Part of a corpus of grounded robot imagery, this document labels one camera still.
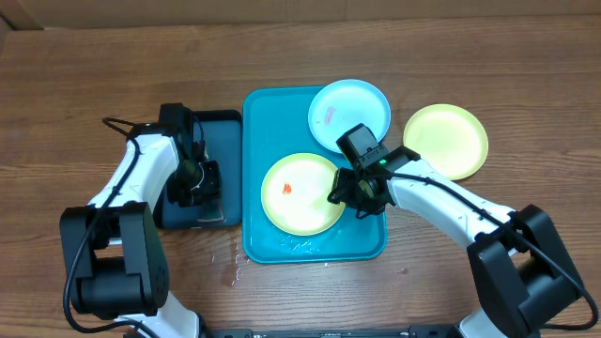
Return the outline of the green dish sponge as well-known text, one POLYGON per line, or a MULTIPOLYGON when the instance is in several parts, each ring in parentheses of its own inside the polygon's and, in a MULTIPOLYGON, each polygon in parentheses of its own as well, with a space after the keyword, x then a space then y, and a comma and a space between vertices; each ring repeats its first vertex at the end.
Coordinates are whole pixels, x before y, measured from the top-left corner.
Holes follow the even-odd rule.
POLYGON ((218 223, 224 220, 223 204, 220 199, 210 200, 199 206, 199 223, 218 223))

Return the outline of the yellow-green plate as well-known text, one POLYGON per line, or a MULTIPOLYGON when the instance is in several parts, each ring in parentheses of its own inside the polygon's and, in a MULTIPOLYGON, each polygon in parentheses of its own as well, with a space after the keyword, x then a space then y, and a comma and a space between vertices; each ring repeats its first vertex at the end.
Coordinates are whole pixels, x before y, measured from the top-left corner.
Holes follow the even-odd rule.
POLYGON ((331 228, 346 205, 328 201, 337 167, 313 153, 281 158, 266 173, 261 204, 268 219, 295 236, 312 236, 331 228))
POLYGON ((485 163, 489 148, 478 118, 446 103, 428 105, 413 114, 404 129, 403 144, 451 180, 475 174, 485 163))

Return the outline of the light blue plate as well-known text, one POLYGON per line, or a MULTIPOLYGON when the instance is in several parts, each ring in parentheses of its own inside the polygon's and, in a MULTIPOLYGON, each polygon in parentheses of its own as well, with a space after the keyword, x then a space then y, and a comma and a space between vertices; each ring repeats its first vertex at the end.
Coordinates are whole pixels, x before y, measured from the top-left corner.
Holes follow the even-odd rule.
POLYGON ((381 141, 391 119, 391 107, 384 94, 373 84, 357 79, 336 81, 320 89, 308 113, 314 138, 335 153, 341 153, 336 141, 360 123, 381 141))

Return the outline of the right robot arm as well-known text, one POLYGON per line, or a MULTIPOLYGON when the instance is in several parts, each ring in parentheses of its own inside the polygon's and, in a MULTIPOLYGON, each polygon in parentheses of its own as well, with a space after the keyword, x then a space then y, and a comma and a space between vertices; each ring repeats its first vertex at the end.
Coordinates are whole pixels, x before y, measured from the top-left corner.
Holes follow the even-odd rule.
POLYGON ((421 327, 423 337, 537 337, 541 330, 587 330, 599 311, 573 260, 541 208, 497 205, 436 174, 400 146, 342 146, 328 197, 358 219, 386 205, 409 210, 465 249, 479 309, 452 326, 421 327))

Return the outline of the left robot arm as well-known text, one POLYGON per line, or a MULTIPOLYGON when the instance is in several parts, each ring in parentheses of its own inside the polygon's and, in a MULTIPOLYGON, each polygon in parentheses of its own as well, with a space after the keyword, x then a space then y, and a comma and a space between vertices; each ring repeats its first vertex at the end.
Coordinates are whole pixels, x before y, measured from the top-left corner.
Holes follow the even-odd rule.
POLYGON ((59 220, 69 325, 93 334, 129 327, 134 337, 209 337, 206 320, 171 292, 155 213, 162 200, 202 206, 216 192, 197 122, 134 124, 105 187, 59 220))

